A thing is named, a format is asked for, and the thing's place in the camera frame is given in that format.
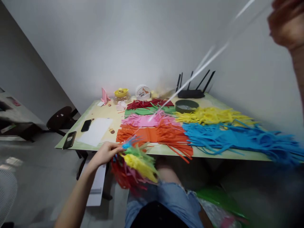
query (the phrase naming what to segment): fan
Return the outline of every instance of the fan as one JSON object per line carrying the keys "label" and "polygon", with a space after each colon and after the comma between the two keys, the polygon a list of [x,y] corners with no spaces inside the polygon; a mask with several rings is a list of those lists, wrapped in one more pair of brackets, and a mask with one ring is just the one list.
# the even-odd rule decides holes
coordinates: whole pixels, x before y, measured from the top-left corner
{"label": "fan", "polygon": [[0,227],[13,206],[17,188],[15,176],[7,170],[0,169]]}

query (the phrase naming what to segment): denim shorts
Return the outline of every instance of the denim shorts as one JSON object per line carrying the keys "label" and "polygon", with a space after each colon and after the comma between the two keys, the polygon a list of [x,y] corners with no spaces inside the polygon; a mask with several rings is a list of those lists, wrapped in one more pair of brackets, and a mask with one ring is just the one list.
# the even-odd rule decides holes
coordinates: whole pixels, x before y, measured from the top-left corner
{"label": "denim shorts", "polygon": [[188,227],[203,227],[198,213],[200,203],[195,192],[186,191],[176,183],[159,183],[146,185],[147,190],[140,192],[141,197],[134,197],[131,192],[128,197],[125,228],[130,228],[140,209],[148,203],[158,201],[177,215]]}

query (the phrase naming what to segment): white string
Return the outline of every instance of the white string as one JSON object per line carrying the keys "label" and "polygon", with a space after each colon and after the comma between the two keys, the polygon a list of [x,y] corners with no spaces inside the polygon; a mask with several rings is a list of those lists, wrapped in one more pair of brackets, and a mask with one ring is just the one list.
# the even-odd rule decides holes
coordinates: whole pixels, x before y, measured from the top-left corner
{"label": "white string", "polygon": [[[236,15],[236,17],[233,19],[232,22],[235,22],[253,3],[255,2],[255,0],[249,0],[249,2],[240,10],[240,12]],[[191,82],[197,75],[199,75],[199,73],[201,73],[213,60],[215,60],[220,54],[222,54],[222,52],[229,46],[230,42],[229,40],[234,40],[236,39],[238,36],[240,36],[245,29],[252,23],[254,22],[268,7],[269,4],[267,4],[259,13],[257,13],[247,24],[246,27],[243,27],[239,30],[239,32],[237,32],[236,34],[232,35],[228,41],[225,43],[225,45],[218,50],[207,62],[206,64],[204,64],[190,79],[188,79],[180,88],[179,90],[173,94],[162,106],[159,110],[161,110],[169,101],[171,101],[189,82]],[[213,49],[215,48],[215,45],[211,46],[211,48],[209,49],[208,53],[205,55],[205,57],[202,59],[202,61],[200,62],[199,66],[202,65],[206,59],[208,58],[208,56],[210,55],[210,53],[213,51]],[[156,113],[154,113],[148,120],[148,122],[150,122],[152,120],[152,118],[156,115]]]}

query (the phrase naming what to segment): smartphone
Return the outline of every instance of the smartphone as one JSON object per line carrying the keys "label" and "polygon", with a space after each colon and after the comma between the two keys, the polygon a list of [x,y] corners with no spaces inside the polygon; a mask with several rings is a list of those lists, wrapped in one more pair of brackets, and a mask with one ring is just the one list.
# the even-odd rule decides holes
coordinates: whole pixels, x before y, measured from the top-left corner
{"label": "smartphone", "polygon": [[70,132],[67,135],[66,141],[64,142],[64,145],[63,145],[62,149],[68,149],[68,148],[72,147],[73,143],[74,143],[74,140],[75,140],[75,137],[76,137],[76,132],[75,131]]}
{"label": "smartphone", "polygon": [[88,131],[88,130],[89,130],[89,127],[90,127],[90,125],[91,125],[91,122],[92,122],[92,120],[86,120],[86,121],[83,123],[81,132]]}

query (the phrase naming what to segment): wooden table top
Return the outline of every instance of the wooden table top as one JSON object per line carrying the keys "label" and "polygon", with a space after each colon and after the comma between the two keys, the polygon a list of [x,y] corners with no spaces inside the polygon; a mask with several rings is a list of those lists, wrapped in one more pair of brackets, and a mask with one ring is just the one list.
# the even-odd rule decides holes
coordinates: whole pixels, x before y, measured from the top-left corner
{"label": "wooden table top", "polygon": [[[172,99],[172,102],[175,103],[177,100],[180,100],[179,98],[175,97]],[[207,108],[207,107],[218,107],[220,109],[229,109],[227,105],[224,103],[218,101],[211,95],[205,93],[205,97],[201,99],[190,99],[199,104],[201,108]],[[119,113],[120,111],[116,110],[115,105],[113,104],[113,101],[109,101],[107,105],[104,106],[97,106],[97,104],[100,102],[100,100],[94,101],[91,106],[85,111],[85,113],[79,118],[79,120],[74,124],[74,126],[68,131],[76,131],[76,138],[74,141],[74,144],[71,148],[71,150],[91,150],[91,151],[97,151],[103,142],[110,141],[110,142],[116,142],[116,135],[117,131],[120,128],[121,120],[124,119],[124,112]],[[98,146],[94,147],[82,142],[78,142],[77,139],[81,137],[83,132],[81,132],[81,128],[83,123],[88,119],[96,119],[96,118],[110,118],[113,119],[112,124],[108,131],[104,134],[102,139],[100,140],[100,143]],[[67,134],[60,140],[60,142],[55,146],[55,148],[62,149],[63,144],[66,140]],[[151,145],[154,145],[154,147],[151,148],[149,151],[149,154],[154,155],[173,155],[178,156],[174,151],[172,151],[168,146],[166,145],[159,145],[158,143],[151,143]],[[205,157],[205,158],[221,158],[221,159],[239,159],[239,160],[252,160],[252,161],[270,161],[267,156],[263,153],[258,153],[254,151],[245,151],[245,150],[239,150],[234,149],[237,152],[240,152],[244,155],[240,155],[231,151],[225,151],[221,155],[208,155],[204,152],[200,151],[197,148],[193,148],[193,157]]]}

